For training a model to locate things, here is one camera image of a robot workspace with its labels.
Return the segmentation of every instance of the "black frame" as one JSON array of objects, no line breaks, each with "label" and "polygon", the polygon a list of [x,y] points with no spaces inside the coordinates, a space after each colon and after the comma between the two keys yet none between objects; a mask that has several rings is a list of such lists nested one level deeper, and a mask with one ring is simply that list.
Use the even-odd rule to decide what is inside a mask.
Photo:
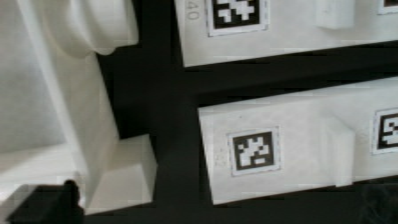
[{"label": "black frame", "polygon": [[123,138],[151,133],[155,202],[87,223],[357,223],[361,184],[213,206],[197,107],[398,75],[398,42],[183,68],[172,1],[135,1],[140,44],[100,56]]}]

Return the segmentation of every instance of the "white panel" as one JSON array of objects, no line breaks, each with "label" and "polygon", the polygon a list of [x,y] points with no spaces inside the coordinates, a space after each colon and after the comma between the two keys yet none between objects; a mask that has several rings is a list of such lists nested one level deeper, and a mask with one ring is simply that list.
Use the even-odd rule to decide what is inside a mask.
[{"label": "white panel", "polygon": [[391,28],[398,13],[379,14],[379,0],[355,1],[355,7],[354,0],[320,1],[334,3],[323,18],[316,18],[318,0],[267,0],[267,29],[212,37],[212,0],[176,0],[185,66],[398,40],[398,29]]},{"label": "white panel", "polygon": [[[398,108],[396,95],[398,79],[386,79],[199,109],[215,204],[398,174],[398,153],[382,147],[384,153],[371,152],[375,118]],[[228,135],[270,127],[279,127],[281,169],[235,176]]]},{"label": "white panel", "polygon": [[155,176],[156,161],[146,135],[119,142],[87,214],[149,203],[153,201]]},{"label": "white panel", "polygon": [[14,0],[0,3],[0,152],[64,142]]}]

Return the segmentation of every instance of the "white surface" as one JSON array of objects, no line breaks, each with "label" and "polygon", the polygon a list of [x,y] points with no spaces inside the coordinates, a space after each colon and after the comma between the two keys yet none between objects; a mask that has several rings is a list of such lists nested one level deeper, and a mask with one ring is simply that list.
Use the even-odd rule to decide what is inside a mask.
[{"label": "white surface", "polygon": [[14,0],[0,2],[0,153],[64,142]]},{"label": "white surface", "polygon": [[355,132],[336,117],[322,120],[322,164],[338,187],[352,184]]},{"label": "white surface", "polygon": [[[379,15],[379,0],[355,1],[355,25],[350,29],[336,30],[316,26],[316,1],[270,0],[268,29],[210,37],[206,0],[176,0],[185,66],[398,39],[398,29],[391,28],[396,26],[398,13]],[[192,13],[197,13],[197,19],[190,19]]]},{"label": "white surface", "polygon": [[119,142],[87,214],[149,203],[153,201],[155,176],[156,161],[146,135]]},{"label": "white surface", "polygon": [[[7,146],[0,150],[7,151],[0,153],[0,203],[23,184],[62,184],[73,179],[85,208],[119,141],[94,51],[109,54],[116,47],[137,43],[132,3],[128,0],[5,0],[0,10],[5,12],[0,47],[7,53],[16,52],[16,55],[4,55],[13,66],[0,64],[0,79],[5,77],[7,81],[2,85],[9,85],[2,94],[9,100],[5,105],[13,105],[11,111],[2,107],[0,116],[5,111],[23,118],[18,123],[9,121],[11,128],[2,126],[0,133],[7,136],[9,131],[18,134],[27,129],[39,133],[39,137],[48,136],[39,142],[39,147],[46,147],[39,149],[25,143],[14,146],[11,142],[7,146],[0,138]],[[18,42],[9,44],[13,37],[18,37],[20,45]],[[23,66],[16,66],[20,56]],[[20,80],[30,74],[32,79]],[[20,85],[25,80],[34,80],[32,86]],[[16,92],[34,92],[34,95],[14,98]],[[34,107],[14,106],[25,103],[25,98]],[[36,117],[43,129],[30,125]]]},{"label": "white surface", "polygon": [[355,0],[316,0],[316,25],[329,29],[354,27]]},{"label": "white surface", "polygon": [[[386,79],[199,109],[215,204],[345,185],[350,179],[361,181],[398,174],[398,153],[371,153],[375,114],[379,110],[398,107],[396,94],[398,79]],[[331,152],[327,168],[322,156],[322,126],[329,118],[338,121],[327,127],[329,132],[336,133],[329,140],[334,146],[327,145],[327,148],[341,148]],[[274,172],[235,177],[228,134],[276,126],[283,168]]]}]

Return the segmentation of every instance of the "printed square pattern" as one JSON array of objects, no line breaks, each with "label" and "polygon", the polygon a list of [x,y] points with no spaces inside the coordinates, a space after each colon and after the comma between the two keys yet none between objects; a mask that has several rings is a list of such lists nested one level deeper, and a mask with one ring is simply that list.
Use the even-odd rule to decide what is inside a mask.
[{"label": "printed square pattern", "polygon": [[398,152],[398,109],[377,112],[373,125],[373,154]]},{"label": "printed square pattern", "polygon": [[277,128],[229,134],[233,176],[281,168]]},{"label": "printed square pattern", "polygon": [[213,0],[215,29],[260,24],[260,0]]},{"label": "printed square pattern", "polygon": [[265,0],[206,0],[210,36],[267,29]]}]

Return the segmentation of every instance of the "black object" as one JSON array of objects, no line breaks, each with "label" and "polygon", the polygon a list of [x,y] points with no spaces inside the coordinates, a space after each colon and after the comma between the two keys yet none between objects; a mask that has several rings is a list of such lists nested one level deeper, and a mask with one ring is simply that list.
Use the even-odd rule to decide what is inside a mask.
[{"label": "black object", "polygon": [[13,212],[11,224],[80,224],[84,209],[78,207],[78,187],[73,181],[62,186],[39,186]]},{"label": "black object", "polygon": [[384,183],[375,180],[363,187],[361,224],[398,223],[398,184],[396,178]]}]

